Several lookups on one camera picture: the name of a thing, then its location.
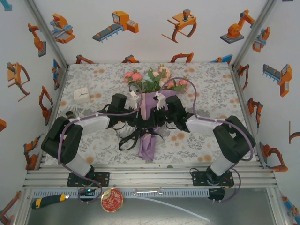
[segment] white arm segment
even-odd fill
[[[202,133],[211,136],[215,136],[213,133],[213,129],[221,124],[222,123],[218,122],[199,120],[195,116],[190,117],[186,122],[187,128],[190,132]],[[227,160],[225,156],[221,153],[220,156],[216,159],[216,161],[214,161],[211,164],[210,168],[217,176],[221,176],[233,165],[234,163]]]
[[[98,130],[106,129],[109,125],[109,120],[110,119],[107,116],[97,116],[91,119],[81,120],[75,124],[83,127],[82,136],[84,136]],[[90,171],[90,164],[87,163],[78,153],[71,162],[66,164],[66,166],[83,177]]]
[[[190,132],[201,133],[210,136],[215,136],[212,130],[221,124],[222,123],[199,120],[195,116],[190,117],[186,122],[187,128]]]
[[[75,124],[83,127],[82,136],[85,136],[95,131],[106,129],[108,127],[109,121],[110,119],[107,116],[97,116],[91,119],[81,120],[79,122],[76,122]]]

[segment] aluminum frame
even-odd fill
[[[44,22],[38,8],[36,7],[34,0],[24,0],[27,4],[31,14],[37,21],[38,26],[43,31],[46,40],[49,42],[55,55],[58,57],[61,65],[67,71],[68,64],[65,61],[63,54],[58,48],[54,38],[52,37],[50,30]],[[278,0],[268,0],[265,4],[262,12],[260,13],[256,23],[247,37],[245,44],[243,45],[237,59],[234,63],[234,70],[232,71],[233,82],[237,91],[237,95],[240,100],[240,105],[243,111],[246,125],[257,142],[257,136],[253,132],[253,128],[250,122],[250,115],[246,108],[246,101],[242,93],[241,85],[238,80],[237,68],[247,51],[254,42],[259,29],[270,14],[274,5]],[[59,96],[57,103],[60,102],[61,96],[64,90],[64,86],[67,80],[67,75],[64,73],[63,81],[60,84]],[[56,104],[51,123],[54,122],[58,111],[59,104]],[[266,188],[266,192],[270,201],[270,207],[273,212],[274,222],[277,225],[287,225],[288,217],[285,213],[284,206],[280,201],[280,192],[277,186],[274,172],[270,169],[262,169],[265,167],[262,160],[262,153],[259,148],[255,148],[255,152],[258,154],[260,162],[240,162],[236,169],[240,172],[242,177],[242,188]],[[61,189],[66,186],[68,178],[68,172],[61,166],[46,166],[40,164],[45,155],[41,152],[39,154],[37,171],[28,171],[24,186],[19,201],[15,207],[15,219],[12,221],[12,225],[25,225],[28,222],[29,214],[31,211],[31,200],[35,189],[38,188],[57,188]],[[194,163],[194,164],[176,164],[172,165],[172,169],[168,169],[164,164],[142,164],[142,165],[95,165],[95,171],[109,171],[111,172],[110,186],[114,188],[158,188],[163,186],[164,188],[201,188],[194,187],[192,184],[192,178],[189,175],[189,169],[196,167],[200,171],[206,170],[210,163]],[[235,183],[237,183],[237,176],[233,174]]]

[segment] purple wrapping paper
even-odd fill
[[[156,92],[144,93],[143,102],[141,105],[141,114],[144,120],[147,120],[151,113],[151,108],[157,106],[157,101],[153,99]],[[176,95],[177,92],[173,90],[162,90],[161,93],[167,98],[169,96]],[[154,147],[156,136],[151,134],[145,134],[140,138],[139,157],[143,160],[153,161],[154,159]]]
[[[140,138],[139,157],[143,160],[153,161],[154,159],[154,147],[155,147],[156,135],[145,134]]]
[[[163,94],[165,96],[165,98],[167,98],[167,97],[176,95],[177,91],[162,90],[160,93]],[[141,114],[142,114],[142,118],[144,120],[147,120],[150,117],[151,108],[154,108],[157,105],[157,101],[155,101],[153,99],[155,94],[156,94],[156,92],[150,92],[150,93],[143,94],[143,101],[142,101],[142,105],[141,105]]]

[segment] bouquet of flowers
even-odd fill
[[[151,93],[159,91],[160,88],[172,77],[170,70],[160,64],[157,72],[153,72],[153,69],[148,70],[148,74],[144,77],[138,73],[135,69],[133,72],[127,72],[124,75],[124,81],[126,83],[136,83],[142,89],[142,93]],[[170,81],[163,90],[173,90],[180,93],[184,93],[188,90],[189,83],[185,80]]]
[[[157,102],[153,99],[155,93],[163,87],[172,77],[170,70],[163,64],[160,64],[156,72],[152,68],[148,70],[147,75],[144,77],[138,73],[135,69],[133,72],[127,72],[124,75],[124,81],[126,83],[136,83],[140,86],[143,96],[140,112],[142,118],[147,120],[151,114],[151,108],[156,107]],[[176,95],[178,92],[184,93],[188,90],[189,83],[185,80],[170,81],[164,86],[161,93],[167,98],[169,96]],[[154,147],[155,147],[155,135],[146,133],[140,138],[139,157],[144,160],[153,161],[154,159]]]

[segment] screwdriver handle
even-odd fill
[[[47,205],[50,205],[50,204],[53,204],[53,203],[62,202],[65,199],[66,199],[65,194],[53,195],[53,196],[47,196],[47,197],[44,197],[44,198],[39,198],[39,199],[35,200],[32,203],[31,208],[33,210],[39,209],[39,208],[42,208],[44,206],[47,206]]]

